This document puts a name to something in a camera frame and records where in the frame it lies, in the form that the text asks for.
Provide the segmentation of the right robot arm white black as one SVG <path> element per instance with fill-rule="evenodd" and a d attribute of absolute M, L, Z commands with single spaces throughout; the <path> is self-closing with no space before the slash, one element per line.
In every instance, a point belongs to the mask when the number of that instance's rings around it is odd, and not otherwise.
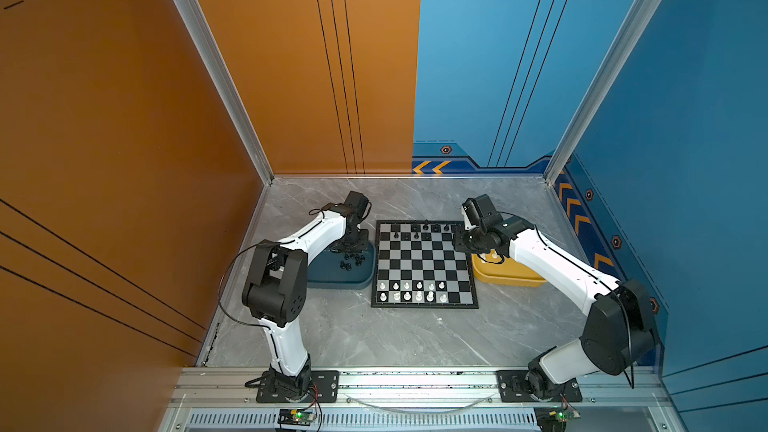
<path fill-rule="evenodd" d="M 662 343 L 651 297 L 636 279 L 621 281 L 555 245 L 538 226 L 516 215 L 505 219 L 491 198 L 462 204 L 464 230 L 455 247 L 470 255 L 496 253 L 531 269 L 555 286 L 586 316 L 579 338 L 556 346 L 528 364 L 525 382 L 534 399 L 559 399 L 568 382 L 594 372 L 625 373 Z"/>

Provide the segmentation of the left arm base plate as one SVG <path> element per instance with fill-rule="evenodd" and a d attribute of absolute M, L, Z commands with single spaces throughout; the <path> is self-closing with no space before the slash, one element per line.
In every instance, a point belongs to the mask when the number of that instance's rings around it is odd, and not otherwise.
<path fill-rule="evenodd" d="M 308 375 L 285 377 L 267 371 L 256 393 L 258 403 L 309 404 L 315 398 L 321 404 L 335 403 L 338 396 L 340 372 L 338 370 L 312 370 Z"/>

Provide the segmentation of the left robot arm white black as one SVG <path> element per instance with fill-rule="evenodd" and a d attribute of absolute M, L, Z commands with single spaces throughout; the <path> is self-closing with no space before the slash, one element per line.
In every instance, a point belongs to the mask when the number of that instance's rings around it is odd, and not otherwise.
<path fill-rule="evenodd" d="M 307 299 L 308 269 L 326 248 L 363 252 L 370 244 L 361 224 L 369 199 L 351 191 L 341 203 L 321 207 L 305 226 L 277 241 L 256 244 L 241 294 L 242 304 L 264 330 L 271 353 L 259 379 L 267 395 L 300 401 L 310 392 L 311 359 L 303 344 L 299 315 Z"/>

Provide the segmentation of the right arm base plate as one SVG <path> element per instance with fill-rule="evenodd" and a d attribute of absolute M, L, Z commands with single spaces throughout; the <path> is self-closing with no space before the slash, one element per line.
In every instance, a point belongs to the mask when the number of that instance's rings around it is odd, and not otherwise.
<path fill-rule="evenodd" d="M 495 376 L 501 399 L 505 403 L 583 401 L 580 386 L 575 379 L 555 384 L 536 370 L 499 370 Z"/>

